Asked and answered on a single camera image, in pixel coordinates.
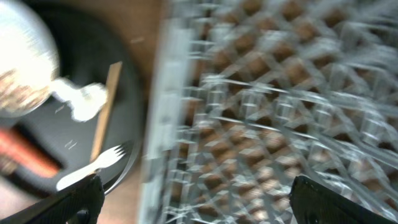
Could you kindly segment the round black tray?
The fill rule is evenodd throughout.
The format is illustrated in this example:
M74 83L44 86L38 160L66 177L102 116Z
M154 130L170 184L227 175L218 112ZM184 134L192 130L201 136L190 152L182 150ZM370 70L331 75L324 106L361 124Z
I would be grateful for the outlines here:
M125 144L126 155L99 173L105 191L111 192L136 162L144 134L141 81L134 62L120 38L93 16L55 2L32 3L32 8L55 38L62 76L80 86L104 83L109 66L115 62L123 64L103 149ZM16 129L61 167L52 178L39 177L19 167L9 180L35 197L55 193L63 176L89 164L96 124L96 119L81 123L72 120L69 107L54 98L25 116L3 118L2 128Z

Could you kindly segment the orange carrot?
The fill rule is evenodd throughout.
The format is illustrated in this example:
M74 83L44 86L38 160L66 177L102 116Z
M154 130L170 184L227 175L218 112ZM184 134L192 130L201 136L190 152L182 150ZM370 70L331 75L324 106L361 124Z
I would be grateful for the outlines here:
M13 129L1 128L1 155L40 177L52 178L60 171L54 160Z

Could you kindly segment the grey dishwasher rack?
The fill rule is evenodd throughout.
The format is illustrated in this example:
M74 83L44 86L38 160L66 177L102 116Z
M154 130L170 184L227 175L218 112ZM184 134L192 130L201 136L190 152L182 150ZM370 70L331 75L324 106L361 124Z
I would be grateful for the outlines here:
M305 175L397 221L397 2L167 1L139 223L296 223Z

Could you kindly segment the wooden chopstick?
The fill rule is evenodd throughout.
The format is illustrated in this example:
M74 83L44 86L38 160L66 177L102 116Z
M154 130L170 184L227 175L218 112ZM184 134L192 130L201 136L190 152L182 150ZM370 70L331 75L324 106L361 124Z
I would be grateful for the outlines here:
M101 153L103 141L108 127L109 117L113 107L114 97L116 96L116 91L118 88L122 65L122 62L117 62L109 66L106 81L106 90L108 91L107 100L98 115L95 135L93 138L93 147L91 149L90 162L93 162L95 159L97 159Z

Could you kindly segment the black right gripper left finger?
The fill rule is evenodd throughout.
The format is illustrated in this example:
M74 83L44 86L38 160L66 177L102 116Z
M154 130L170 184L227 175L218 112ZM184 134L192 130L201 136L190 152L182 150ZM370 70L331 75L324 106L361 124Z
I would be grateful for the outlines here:
M105 200L101 178L90 174L1 220L1 224L96 224Z

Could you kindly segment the white plastic fork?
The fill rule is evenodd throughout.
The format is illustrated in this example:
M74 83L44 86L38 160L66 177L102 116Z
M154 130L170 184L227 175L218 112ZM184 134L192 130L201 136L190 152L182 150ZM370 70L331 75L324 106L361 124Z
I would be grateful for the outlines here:
M126 154L129 148L132 147L132 141L126 141L123 144L114 146L102 152L93 162L87 166L82 167L64 177L62 177L56 184L57 191L61 191L74 183L80 181L84 177L112 166L120 161Z

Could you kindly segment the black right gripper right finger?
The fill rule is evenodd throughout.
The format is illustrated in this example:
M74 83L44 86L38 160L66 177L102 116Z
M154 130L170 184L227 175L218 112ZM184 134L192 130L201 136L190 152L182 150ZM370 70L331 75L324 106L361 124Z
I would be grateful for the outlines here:
M303 175L294 179L289 200L298 224L394 224Z

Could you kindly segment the white napkin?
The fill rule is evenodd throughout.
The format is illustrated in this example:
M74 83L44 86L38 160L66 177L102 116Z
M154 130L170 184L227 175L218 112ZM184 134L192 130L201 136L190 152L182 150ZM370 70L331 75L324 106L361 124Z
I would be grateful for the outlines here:
M108 91L101 83L77 86L67 78L56 78L50 87L52 96L71 109L71 118L76 122L94 118L108 98Z

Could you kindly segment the grey plate with food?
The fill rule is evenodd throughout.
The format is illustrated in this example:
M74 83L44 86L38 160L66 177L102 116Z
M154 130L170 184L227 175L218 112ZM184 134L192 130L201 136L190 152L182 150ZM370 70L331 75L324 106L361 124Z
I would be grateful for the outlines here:
M59 75L55 41L22 1L1 1L1 117L24 116L52 94Z

